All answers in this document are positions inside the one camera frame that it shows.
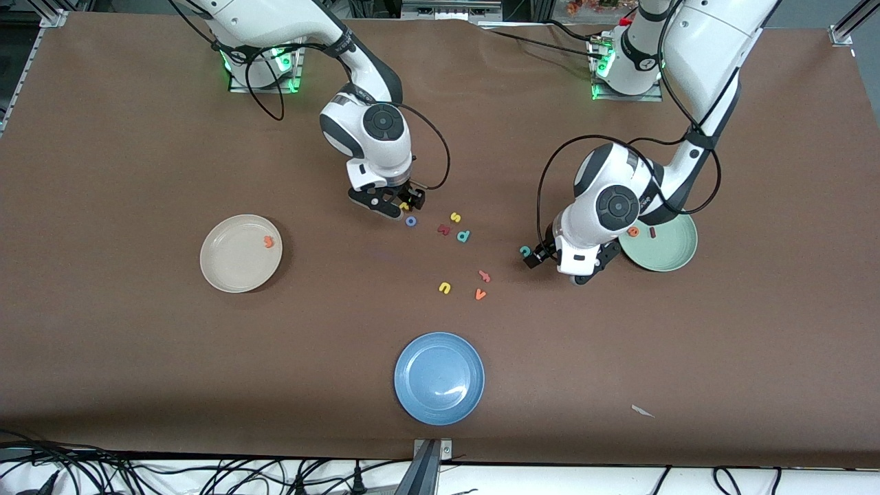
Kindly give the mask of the brown paper table cover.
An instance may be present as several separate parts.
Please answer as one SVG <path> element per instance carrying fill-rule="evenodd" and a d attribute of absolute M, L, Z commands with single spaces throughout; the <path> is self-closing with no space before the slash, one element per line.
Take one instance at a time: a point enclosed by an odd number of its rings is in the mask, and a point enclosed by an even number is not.
<path fill-rule="evenodd" d="M 572 54 L 461 20 L 351 26 L 449 141 L 415 228 L 348 198 L 318 124 L 336 60 L 308 53 L 277 122 L 176 16 L 47 32 L 0 138 L 0 428 L 129 451 L 387 459 L 446 437 L 466 461 L 880 467 L 880 129 L 848 50 L 764 32 L 694 259 L 619 257 L 576 286 L 520 260 L 543 166 L 578 135 L 678 138 L 675 104 L 591 100 Z M 200 250 L 236 215 L 270 220 L 283 257 L 227 294 Z M 394 392 L 431 332 L 485 369 L 455 425 Z"/>

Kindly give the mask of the green plate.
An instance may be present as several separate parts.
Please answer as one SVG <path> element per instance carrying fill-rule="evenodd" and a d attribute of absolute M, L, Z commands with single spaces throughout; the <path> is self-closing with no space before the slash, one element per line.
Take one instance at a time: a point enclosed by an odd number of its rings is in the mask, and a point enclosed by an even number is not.
<path fill-rule="evenodd" d="M 625 231 L 618 241 L 623 253 L 642 269 L 675 272 L 688 264 L 696 253 L 699 238 L 691 216 L 680 215 L 660 225 L 648 225 L 638 220 L 634 226 L 641 229 L 637 238 L 629 238 Z M 656 228 L 655 239 L 650 237 L 651 226 Z"/>

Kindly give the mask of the blue plate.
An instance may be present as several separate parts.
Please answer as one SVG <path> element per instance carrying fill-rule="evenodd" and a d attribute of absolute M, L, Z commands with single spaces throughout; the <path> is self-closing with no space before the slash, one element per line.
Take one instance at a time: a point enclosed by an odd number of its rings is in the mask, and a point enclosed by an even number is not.
<path fill-rule="evenodd" d="M 430 426 L 463 421 L 480 403 L 486 373 L 462 336 L 431 332 L 409 342 L 394 367 L 394 392 L 413 419 Z"/>

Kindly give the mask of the beige plate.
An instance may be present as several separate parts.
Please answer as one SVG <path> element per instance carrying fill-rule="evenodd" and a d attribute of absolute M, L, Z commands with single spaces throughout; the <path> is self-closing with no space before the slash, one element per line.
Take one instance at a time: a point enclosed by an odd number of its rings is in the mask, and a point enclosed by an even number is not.
<path fill-rule="evenodd" d="M 274 238 L 270 250 L 263 243 L 267 235 Z M 200 269 L 208 284 L 221 292 L 244 294 L 272 278 L 282 257 L 282 235 L 270 220 L 236 215 L 218 223 L 202 242 Z"/>

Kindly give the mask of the grey metal box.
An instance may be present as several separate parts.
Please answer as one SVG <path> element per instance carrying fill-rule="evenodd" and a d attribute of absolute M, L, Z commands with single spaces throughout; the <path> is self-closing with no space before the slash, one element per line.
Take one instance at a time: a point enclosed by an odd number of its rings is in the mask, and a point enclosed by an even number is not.
<path fill-rule="evenodd" d="M 401 0 L 400 18 L 502 22 L 503 6 L 502 0 Z"/>

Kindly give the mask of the orange dried flowers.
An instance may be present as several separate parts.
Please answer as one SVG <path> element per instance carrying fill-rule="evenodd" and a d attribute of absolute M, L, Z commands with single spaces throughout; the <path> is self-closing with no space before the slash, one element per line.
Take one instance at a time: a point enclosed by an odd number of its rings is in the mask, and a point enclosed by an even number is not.
<path fill-rule="evenodd" d="M 565 9 L 570 17 L 578 15 L 582 10 L 605 13 L 616 12 L 626 6 L 627 0 L 566 0 Z"/>

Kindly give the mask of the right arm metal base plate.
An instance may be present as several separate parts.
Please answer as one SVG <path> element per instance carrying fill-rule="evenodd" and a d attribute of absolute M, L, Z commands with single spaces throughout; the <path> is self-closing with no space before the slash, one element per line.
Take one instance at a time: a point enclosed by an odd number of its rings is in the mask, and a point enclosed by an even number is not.
<path fill-rule="evenodd" d="M 229 75 L 230 93 L 298 93 L 301 85 L 305 49 L 290 51 L 270 48 L 263 52 L 250 66 L 249 80 L 245 81 L 245 63 L 233 62 L 223 55 L 224 69 Z"/>

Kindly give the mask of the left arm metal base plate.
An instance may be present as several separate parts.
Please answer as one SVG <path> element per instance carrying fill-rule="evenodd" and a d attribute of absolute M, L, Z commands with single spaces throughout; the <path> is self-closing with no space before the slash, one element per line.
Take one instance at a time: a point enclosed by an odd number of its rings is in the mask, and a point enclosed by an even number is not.
<path fill-rule="evenodd" d="M 612 38 L 606 36 L 591 36 L 585 42 L 588 54 L 597 54 L 598 57 L 590 61 L 591 72 L 591 97 L 592 100 L 615 100 L 629 102 L 662 102 L 663 95 L 660 88 L 659 76 L 645 93 L 630 95 L 620 93 L 613 89 L 606 76 L 612 69 L 613 63 L 619 59 L 613 48 Z"/>

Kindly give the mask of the aluminium profile with corner bracket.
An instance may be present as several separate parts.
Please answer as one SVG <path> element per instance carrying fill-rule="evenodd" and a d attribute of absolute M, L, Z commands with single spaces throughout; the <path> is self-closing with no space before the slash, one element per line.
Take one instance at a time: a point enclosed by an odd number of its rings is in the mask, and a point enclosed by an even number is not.
<path fill-rule="evenodd" d="M 828 28 L 833 46 L 852 45 L 852 35 L 855 31 L 878 12 L 880 12 L 880 0 L 858 0 L 836 24 Z"/>

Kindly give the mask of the long aluminium side rail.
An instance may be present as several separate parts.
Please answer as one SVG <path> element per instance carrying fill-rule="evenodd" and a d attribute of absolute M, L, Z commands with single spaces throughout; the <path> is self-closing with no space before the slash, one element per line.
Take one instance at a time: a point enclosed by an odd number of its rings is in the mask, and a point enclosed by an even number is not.
<path fill-rule="evenodd" d="M 62 0 L 0 0 L 0 137 L 19 103 L 42 41 L 64 26 L 69 4 Z"/>

